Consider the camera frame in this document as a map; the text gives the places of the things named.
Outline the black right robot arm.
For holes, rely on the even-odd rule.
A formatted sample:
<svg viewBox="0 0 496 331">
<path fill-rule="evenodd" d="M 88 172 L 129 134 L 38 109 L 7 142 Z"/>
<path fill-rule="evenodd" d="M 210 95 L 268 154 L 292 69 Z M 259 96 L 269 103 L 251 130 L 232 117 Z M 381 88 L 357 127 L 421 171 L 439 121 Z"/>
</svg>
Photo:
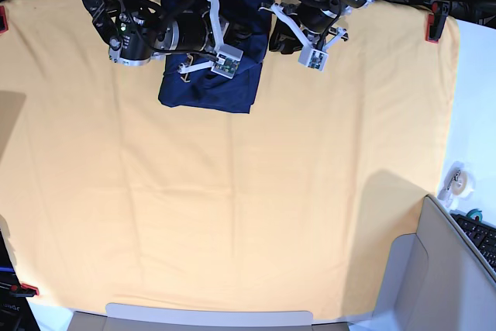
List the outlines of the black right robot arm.
<svg viewBox="0 0 496 331">
<path fill-rule="evenodd" d="M 185 55 L 177 72 L 188 81 L 203 70 L 231 79 L 243 58 L 225 41 L 230 22 L 220 0 L 177 0 L 168 7 L 151 0 L 81 1 L 114 63 L 135 67 Z"/>
</svg>

